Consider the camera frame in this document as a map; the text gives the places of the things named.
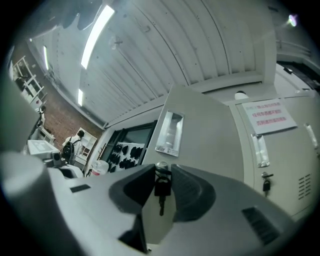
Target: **purple light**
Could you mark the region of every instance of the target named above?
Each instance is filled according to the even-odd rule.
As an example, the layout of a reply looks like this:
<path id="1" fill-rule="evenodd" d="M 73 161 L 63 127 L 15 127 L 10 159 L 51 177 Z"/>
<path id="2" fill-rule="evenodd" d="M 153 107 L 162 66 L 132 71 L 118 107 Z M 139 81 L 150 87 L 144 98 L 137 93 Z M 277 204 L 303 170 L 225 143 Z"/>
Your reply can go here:
<path id="1" fill-rule="evenodd" d="M 290 14 L 290 15 L 289 15 L 289 23 L 290 23 L 293 27 L 295 27 L 295 26 L 297 25 L 296 17 Z"/>

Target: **ceiling light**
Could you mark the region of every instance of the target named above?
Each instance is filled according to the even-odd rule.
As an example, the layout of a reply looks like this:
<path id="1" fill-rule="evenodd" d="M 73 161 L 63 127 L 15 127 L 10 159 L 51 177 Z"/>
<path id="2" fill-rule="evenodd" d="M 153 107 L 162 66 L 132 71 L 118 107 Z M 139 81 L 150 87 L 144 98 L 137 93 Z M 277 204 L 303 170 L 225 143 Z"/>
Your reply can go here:
<path id="1" fill-rule="evenodd" d="M 295 26 L 297 25 L 297 19 L 296 19 L 296 17 L 293 16 L 293 15 L 289 15 L 289 23 L 290 23 L 293 27 L 295 27 Z"/>
<path id="2" fill-rule="evenodd" d="M 102 10 L 99 17 L 96 19 L 96 22 L 93 25 L 93 28 L 90 32 L 88 40 L 86 41 L 85 48 L 84 48 L 83 55 L 82 55 L 81 65 L 85 69 L 87 69 L 91 53 L 95 47 L 95 44 L 97 42 L 97 39 L 98 39 L 102 29 L 105 27 L 108 20 L 111 18 L 111 16 L 114 13 L 115 13 L 115 11 L 107 5 Z"/>
<path id="3" fill-rule="evenodd" d="M 84 96 L 84 93 L 82 90 L 78 89 L 78 104 L 82 107 L 82 98 Z"/>
<path id="4" fill-rule="evenodd" d="M 43 54 L 44 54 L 44 63 L 46 70 L 49 70 L 49 64 L 48 64 L 48 57 L 47 57 L 47 47 L 43 47 Z"/>

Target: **black hair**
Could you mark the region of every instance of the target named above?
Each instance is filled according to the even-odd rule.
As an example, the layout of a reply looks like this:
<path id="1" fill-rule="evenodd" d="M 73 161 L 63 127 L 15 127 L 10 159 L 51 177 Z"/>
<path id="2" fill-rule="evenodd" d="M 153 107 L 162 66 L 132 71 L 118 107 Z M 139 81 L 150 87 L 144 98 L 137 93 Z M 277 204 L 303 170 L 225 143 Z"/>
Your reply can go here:
<path id="1" fill-rule="evenodd" d="M 83 136 L 85 136 L 85 132 L 83 130 L 78 131 L 77 134 L 80 138 L 83 138 Z"/>

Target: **paper sign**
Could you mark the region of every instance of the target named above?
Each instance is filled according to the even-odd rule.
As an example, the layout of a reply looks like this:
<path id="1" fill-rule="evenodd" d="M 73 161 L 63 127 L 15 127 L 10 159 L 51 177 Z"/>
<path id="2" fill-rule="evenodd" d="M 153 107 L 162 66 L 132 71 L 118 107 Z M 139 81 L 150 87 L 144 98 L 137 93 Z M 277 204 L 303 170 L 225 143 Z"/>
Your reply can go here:
<path id="1" fill-rule="evenodd" d="M 248 102 L 242 106 L 258 135 L 297 126 L 279 99 Z"/>

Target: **ceiling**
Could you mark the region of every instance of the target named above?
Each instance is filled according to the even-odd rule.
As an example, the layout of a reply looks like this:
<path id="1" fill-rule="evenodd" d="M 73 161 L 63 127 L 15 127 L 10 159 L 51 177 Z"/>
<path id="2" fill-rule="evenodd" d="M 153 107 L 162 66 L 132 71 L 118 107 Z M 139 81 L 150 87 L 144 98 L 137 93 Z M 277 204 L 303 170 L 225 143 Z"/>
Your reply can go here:
<path id="1" fill-rule="evenodd" d="M 77 19 L 32 43 L 77 102 L 103 123 L 168 94 L 229 74 L 255 71 L 250 26 L 222 0 L 115 0 L 87 69 L 82 54 L 92 29 Z"/>

